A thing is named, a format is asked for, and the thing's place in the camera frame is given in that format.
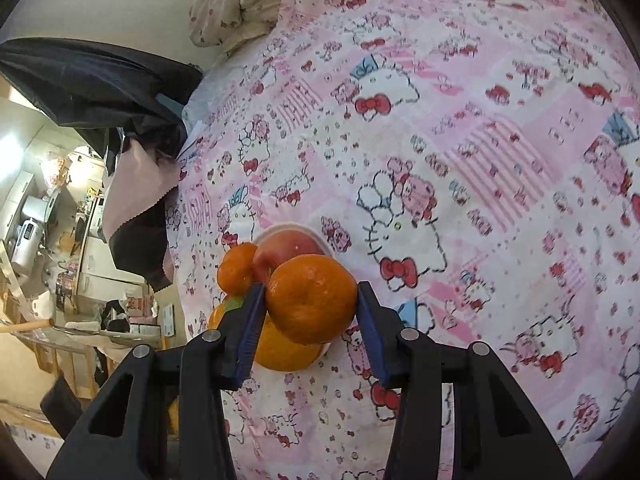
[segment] window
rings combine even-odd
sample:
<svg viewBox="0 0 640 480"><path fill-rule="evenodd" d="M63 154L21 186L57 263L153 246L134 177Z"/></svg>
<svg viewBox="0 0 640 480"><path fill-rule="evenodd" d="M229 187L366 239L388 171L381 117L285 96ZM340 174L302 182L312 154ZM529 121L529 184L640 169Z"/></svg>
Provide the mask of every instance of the window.
<svg viewBox="0 0 640 480"><path fill-rule="evenodd" d="M0 180L20 169L23 151L14 136L0 139Z"/></svg>

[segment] black cloth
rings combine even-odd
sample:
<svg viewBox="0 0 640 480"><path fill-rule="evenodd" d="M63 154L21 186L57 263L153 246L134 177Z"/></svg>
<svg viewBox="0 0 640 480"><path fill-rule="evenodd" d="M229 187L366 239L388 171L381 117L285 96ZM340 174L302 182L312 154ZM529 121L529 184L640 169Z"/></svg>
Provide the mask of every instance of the black cloth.
<svg viewBox="0 0 640 480"><path fill-rule="evenodd" d="M100 328L102 330L107 330L112 310L115 310L116 314L124 314L124 309L120 305L120 300L107 301L104 305L104 309L100 313Z"/></svg>
<svg viewBox="0 0 640 480"><path fill-rule="evenodd" d="M102 352L100 352L95 346L94 346L94 351L95 351L95 358L97 360L95 364L95 370L94 370L94 381L98 386L103 387L104 383L107 382L107 379L109 379L109 371L107 368L107 356Z"/></svg>
<svg viewBox="0 0 640 480"><path fill-rule="evenodd" d="M155 291L171 285L162 270L167 246L164 197L121 225L109 240L116 267L144 276Z"/></svg>
<svg viewBox="0 0 640 480"><path fill-rule="evenodd" d="M202 79L196 68L122 46L59 38L0 44L0 73L58 126L76 128L104 156L110 128L176 157L187 138L158 94L187 104Z"/></svg>

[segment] green leaf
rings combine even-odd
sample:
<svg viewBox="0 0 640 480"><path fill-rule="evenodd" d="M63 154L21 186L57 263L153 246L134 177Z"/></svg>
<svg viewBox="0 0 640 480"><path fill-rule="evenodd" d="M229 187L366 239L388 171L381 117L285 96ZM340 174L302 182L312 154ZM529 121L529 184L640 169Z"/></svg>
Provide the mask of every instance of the green leaf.
<svg viewBox="0 0 640 480"><path fill-rule="evenodd" d="M225 301L225 312L229 312L230 310L235 310L236 308L240 308L242 306L242 302L244 298L241 296L229 296Z"/></svg>

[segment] hello kitty print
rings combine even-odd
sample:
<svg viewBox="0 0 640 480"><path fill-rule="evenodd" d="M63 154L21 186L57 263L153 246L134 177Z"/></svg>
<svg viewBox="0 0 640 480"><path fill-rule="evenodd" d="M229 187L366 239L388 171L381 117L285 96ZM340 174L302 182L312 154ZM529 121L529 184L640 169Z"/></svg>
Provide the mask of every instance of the hello kitty print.
<svg viewBox="0 0 640 480"><path fill-rule="evenodd" d="M489 343L577 473L640 377L638 75L597 0L283 0L185 110L189 336L230 248L302 224L405 326ZM356 321L307 370L255 365L223 396L238 478L381 479L400 402ZM442 431L449 479L450 385Z"/></svg>

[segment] wooden stick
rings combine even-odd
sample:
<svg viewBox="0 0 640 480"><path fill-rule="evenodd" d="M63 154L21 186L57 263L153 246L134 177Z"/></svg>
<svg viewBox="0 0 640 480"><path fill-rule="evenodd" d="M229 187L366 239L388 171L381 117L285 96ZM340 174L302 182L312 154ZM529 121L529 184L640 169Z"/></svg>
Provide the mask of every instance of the wooden stick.
<svg viewBox="0 0 640 480"><path fill-rule="evenodd" d="M49 326L53 326L53 319L39 319L37 321L30 321L27 323L20 323L16 325L0 324L0 334L28 332L29 330L36 330L37 328L48 328Z"/></svg>

